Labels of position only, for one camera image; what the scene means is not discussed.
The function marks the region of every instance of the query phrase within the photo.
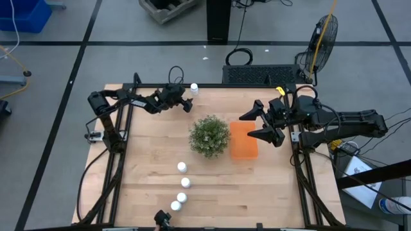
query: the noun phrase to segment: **concrete floor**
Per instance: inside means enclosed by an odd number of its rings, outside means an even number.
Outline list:
[[[273,0],[249,8],[241,39],[309,41],[315,23],[329,12],[332,1],[292,1],[292,7]],[[73,46],[23,44],[14,52],[33,76],[27,91],[8,98],[13,115],[0,124],[0,230],[13,230],[16,226],[66,85],[73,84],[73,90],[25,229],[66,226],[71,222],[78,182],[89,150],[83,134],[85,122],[93,117],[86,100],[90,92],[108,83],[131,82],[134,72],[139,73],[144,83],[164,83],[173,65],[184,69],[186,82],[221,82],[225,56],[232,46],[87,46],[75,81],[67,82],[96,2],[65,1],[67,9],[54,11],[41,33],[21,33],[23,41],[77,43]],[[408,23],[411,2],[378,0],[378,3],[396,40],[411,42]],[[390,42],[371,1],[339,1],[334,15],[339,23],[339,42]],[[233,8],[230,40],[238,38],[241,17],[242,10]],[[205,4],[160,26],[136,0],[103,0],[89,40],[205,41],[206,30]],[[14,40],[15,33],[0,31],[0,44]],[[296,53],[306,49],[304,46],[247,47],[254,54],[253,64],[290,64]],[[411,62],[411,47],[403,46],[401,51]],[[246,58],[234,56],[231,63],[243,64]],[[10,59],[3,59],[0,74],[21,75],[21,70]],[[349,47],[336,46],[319,73],[319,82],[320,99],[335,110],[374,108],[389,116],[411,107],[411,86],[392,46],[355,43]],[[16,88],[0,85],[0,95]],[[389,124],[409,116],[409,113],[398,116]],[[411,129],[406,124],[367,157],[388,164],[406,160],[410,156],[409,137]],[[355,141],[362,145],[365,139]],[[397,229],[392,223],[348,207],[344,207],[344,212],[347,224],[352,227]]]

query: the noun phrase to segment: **blue bin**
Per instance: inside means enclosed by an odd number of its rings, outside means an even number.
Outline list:
[[[40,33],[51,15],[44,0],[13,0],[18,31]],[[14,31],[10,0],[0,0],[0,30]]]

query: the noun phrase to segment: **orange container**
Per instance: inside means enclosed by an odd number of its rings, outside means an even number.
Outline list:
[[[230,154],[236,160],[247,160],[258,158],[257,139],[249,137],[248,132],[254,131],[256,124],[253,122],[231,122],[230,123]]]

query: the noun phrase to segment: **green plant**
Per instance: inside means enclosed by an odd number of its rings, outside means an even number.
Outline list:
[[[222,154],[229,140],[228,124],[215,115],[207,115],[205,119],[199,119],[190,129],[191,149],[208,159],[217,158]]]

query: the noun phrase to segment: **wooden table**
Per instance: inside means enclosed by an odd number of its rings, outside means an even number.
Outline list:
[[[106,89],[119,88],[121,85],[106,86]],[[145,96],[153,91],[142,88],[137,93]],[[302,89],[299,94],[311,92]],[[175,227],[251,228],[256,223],[263,223],[265,228],[304,227],[295,168],[289,163],[292,150],[287,129],[283,130],[286,138],[281,147],[258,140],[256,160],[232,160],[228,149],[220,158],[207,160],[191,151],[188,143],[191,125],[207,114],[229,123],[248,112],[255,99],[268,106],[268,101],[277,97],[279,93],[275,89],[204,88],[194,98],[190,113],[185,113],[181,106],[156,115],[134,108],[115,226],[153,227],[153,217],[162,209],[173,216],[171,224]],[[258,119],[256,128],[261,125]],[[100,122],[95,129],[103,129]],[[104,149],[102,142],[92,144],[87,164]],[[328,153],[326,145],[317,151]],[[82,216],[101,193],[107,159],[108,154],[85,177]],[[177,170],[181,161],[188,165],[186,174]],[[329,160],[311,155],[311,163],[319,196],[335,217],[345,223]],[[182,188],[183,177],[191,180],[191,188]],[[180,192],[187,194],[188,201],[175,212],[170,204]],[[106,208],[110,208],[111,202],[110,198]],[[311,223],[315,223],[312,211],[310,216]]]

